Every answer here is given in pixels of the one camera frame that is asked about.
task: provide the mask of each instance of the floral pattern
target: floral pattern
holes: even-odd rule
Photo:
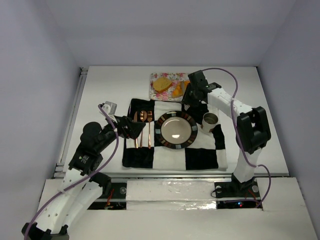
[[[158,78],[165,77],[172,81],[172,86],[162,93],[157,93],[153,88],[153,83]],[[149,98],[152,100],[158,101],[170,101],[170,102],[180,102],[182,100],[182,96],[172,98],[172,92],[176,89],[176,86],[179,82],[188,81],[188,73],[184,72],[154,72],[150,75],[150,90],[149,90]]]

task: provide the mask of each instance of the mug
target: mug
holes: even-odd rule
[[[212,112],[207,112],[203,115],[201,128],[204,132],[210,133],[218,124],[218,116]]]

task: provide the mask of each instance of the round plate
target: round plate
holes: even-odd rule
[[[169,111],[156,121],[154,134],[163,146],[170,149],[184,149],[195,141],[198,126],[189,114]]]

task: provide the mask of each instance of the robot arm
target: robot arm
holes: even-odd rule
[[[106,102],[100,107],[102,111],[113,115],[117,106]],[[24,225],[24,239],[69,240],[67,230],[75,225],[97,198],[110,193],[111,178],[101,172],[94,174],[103,160],[101,152],[116,139],[115,131],[119,137],[136,139],[146,123],[133,122],[126,116],[109,117],[116,129],[113,129],[111,124],[101,128],[97,122],[90,122],[84,126],[80,144],[69,163],[61,186],[35,223]]]
[[[201,101],[204,101],[209,105],[217,107],[228,117],[236,120],[234,127],[239,137],[236,141],[240,145],[238,141],[240,139],[244,153],[242,151],[239,153],[237,166],[231,178],[231,188],[227,189],[226,192],[237,194],[237,192],[252,185],[258,157],[262,148],[266,146],[267,141],[271,138],[266,111],[261,106],[251,107],[239,100],[233,99],[231,95],[215,82],[209,84],[201,70],[189,74],[188,77],[190,84],[188,84],[184,93],[183,104],[197,106]]]

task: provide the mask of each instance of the black and white checkered cloth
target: black and white checkered cloth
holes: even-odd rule
[[[218,124],[212,132],[206,133],[201,129],[203,115],[211,112],[219,116],[219,111],[202,103],[198,107],[185,107],[177,102],[165,102],[154,100],[132,99],[128,116],[134,118],[135,112],[152,111],[152,122],[150,123],[151,148],[148,148],[149,126],[147,123],[143,129],[142,148],[135,148],[132,139],[124,141],[122,165],[126,168],[143,168],[155,170],[226,170],[228,168],[226,157],[225,136],[221,125]],[[155,138],[154,126],[161,115],[169,111],[183,111],[196,121],[198,133],[195,141],[183,149],[170,149],[162,146]]]

